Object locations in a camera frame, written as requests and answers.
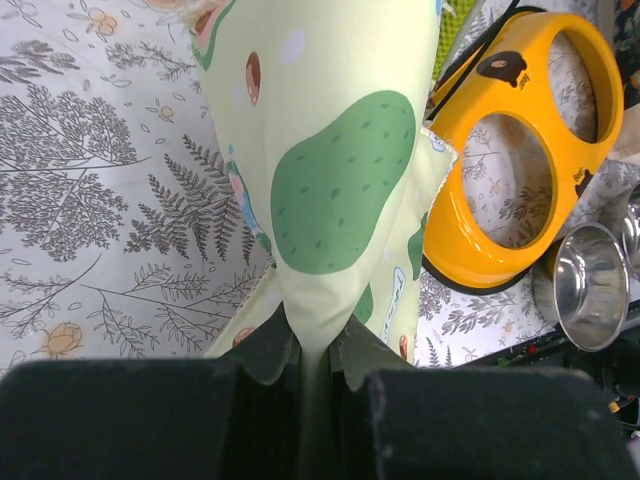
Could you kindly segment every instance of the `double pet bowl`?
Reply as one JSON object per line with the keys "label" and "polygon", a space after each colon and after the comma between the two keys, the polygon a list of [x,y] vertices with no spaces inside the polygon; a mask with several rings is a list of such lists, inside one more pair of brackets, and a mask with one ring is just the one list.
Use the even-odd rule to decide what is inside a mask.
{"label": "double pet bowl", "polygon": [[[548,58],[560,33],[572,41],[591,80],[598,123],[592,143],[574,135],[555,107]],[[431,99],[435,111],[430,128],[462,158],[467,138],[482,118],[503,114],[519,120],[549,158],[553,194],[540,234],[522,248],[506,248],[474,220],[464,193],[462,161],[454,165],[426,225],[423,265],[448,287],[476,295],[510,287],[549,248],[613,147],[623,115],[615,58],[602,35],[583,18],[523,8],[494,24],[487,35],[463,54],[450,69],[453,73],[445,74]]]}

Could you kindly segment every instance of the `orange flower print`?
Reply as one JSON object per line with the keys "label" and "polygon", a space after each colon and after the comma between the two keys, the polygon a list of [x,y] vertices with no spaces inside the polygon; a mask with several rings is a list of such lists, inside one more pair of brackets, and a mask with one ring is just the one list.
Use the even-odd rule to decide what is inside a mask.
{"label": "orange flower print", "polygon": [[100,8],[90,8],[87,13],[89,14],[89,18],[93,22],[93,26],[98,33],[101,33],[105,37],[113,35],[113,32],[118,26],[118,22],[115,18],[111,15],[107,15]]}
{"label": "orange flower print", "polygon": [[238,345],[240,345],[240,343],[242,343],[242,341],[245,338],[247,338],[249,335],[251,335],[254,332],[254,330],[255,330],[255,328],[253,328],[253,327],[243,328],[234,337],[233,342],[231,343],[231,345],[233,347],[237,347]]}
{"label": "orange flower print", "polygon": [[511,333],[511,331],[513,330],[513,325],[514,325],[514,322],[509,320],[506,324],[502,326],[502,330],[504,330],[505,333]]}
{"label": "orange flower print", "polygon": [[489,196],[493,197],[494,195],[498,195],[502,190],[502,186],[500,185],[500,183],[502,182],[502,179],[499,178],[498,180],[496,180],[494,182],[493,178],[489,177],[489,180],[491,180],[491,182],[492,182],[491,190],[489,190],[491,192],[491,194]]}
{"label": "orange flower print", "polygon": [[82,20],[87,22],[86,32],[95,32],[96,36],[107,43],[107,37],[110,37],[116,31],[118,21],[111,15],[105,13],[101,8],[87,8],[84,5],[84,13],[68,13],[69,18]]}
{"label": "orange flower print", "polygon": [[51,358],[67,355],[71,351],[81,347],[82,330],[80,330],[80,326],[75,323],[61,323],[54,328],[51,333],[46,330],[45,333],[47,334],[47,338],[42,348],[37,352],[46,352]]}
{"label": "orange flower print", "polygon": [[160,106],[160,100],[158,100],[156,98],[156,106],[155,107],[147,107],[147,111],[151,112],[151,113],[157,113],[158,114],[158,118],[160,118],[160,120],[163,120],[167,123],[173,123],[172,117],[175,115],[175,112],[173,111],[173,108],[168,107],[166,105],[164,106]]}

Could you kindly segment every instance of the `bear face decal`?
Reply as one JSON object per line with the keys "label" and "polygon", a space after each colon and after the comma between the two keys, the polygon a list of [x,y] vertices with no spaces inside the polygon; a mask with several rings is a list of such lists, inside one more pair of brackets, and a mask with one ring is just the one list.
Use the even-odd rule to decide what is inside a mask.
{"label": "bear face decal", "polygon": [[585,170],[582,182],[576,185],[576,195],[578,195],[578,198],[581,197],[584,191],[587,189],[587,185],[589,185],[592,178],[593,174],[589,170]]}
{"label": "bear face decal", "polygon": [[518,77],[527,69],[527,62],[518,52],[498,52],[478,64],[479,75],[507,82],[513,88],[518,86]]}

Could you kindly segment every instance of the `floral tablecloth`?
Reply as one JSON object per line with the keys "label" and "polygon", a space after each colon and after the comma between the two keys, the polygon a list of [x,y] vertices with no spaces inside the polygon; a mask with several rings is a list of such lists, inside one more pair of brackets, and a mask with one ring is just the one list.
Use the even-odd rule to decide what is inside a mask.
{"label": "floral tablecloth", "polygon": [[[463,48],[504,10],[488,0]],[[226,179],[185,0],[0,0],[0,375],[39,358],[198,356],[268,262]],[[539,1],[593,20],[594,1]],[[559,108],[593,131],[584,70],[550,57]],[[491,117],[465,151],[469,203],[496,241],[535,236],[544,155]],[[638,168],[607,162],[571,219],[592,218]],[[545,332],[530,278],[489,297],[422,273],[416,360],[470,361]]]}

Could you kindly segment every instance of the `fern leaf print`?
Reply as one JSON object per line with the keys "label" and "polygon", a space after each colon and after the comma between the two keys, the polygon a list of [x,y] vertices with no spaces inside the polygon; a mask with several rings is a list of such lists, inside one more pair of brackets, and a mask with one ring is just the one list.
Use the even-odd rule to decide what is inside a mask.
{"label": "fern leaf print", "polygon": [[446,368],[453,368],[453,359],[451,358],[451,346],[447,345],[447,358],[445,359],[444,366]]}
{"label": "fern leaf print", "polygon": [[[168,254],[175,250],[189,259],[190,248],[195,246],[198,254],[209,260],[213,246],[215,255],[224,262],[232,239],[238,238],[242,239],[248,263],[254,242],[246,237],[242,219],[245,209],[234,195],[233,178],[230,182],[220,152],[203,150],[188,135],[183,136],[183,142],[191,160],[200,167],[199,172],[165,155],[165,166],[176,186],[163,185],[158,177],[149,175],[149,186],[158,206],[138,205],[143,218],[131,221],[134,231],[129,233],[125,252],[156,248],[161,254]],[[246,218],[251,222],[253,217]]]}
{"label": "fern leaf print", "polygon": [[5,207],[5,201],[9,188],[9,175],[6,173],[0,173],[0,234],[2,234],[2,227],[4,226],[3,218],[7,213]]}
{"label": "fern leaf print", "polygon": [[429,344],[429,366],[432,368],[440,368],[440,359],[438,358],[436,347],[430,338],[427,338],[427,343]]}

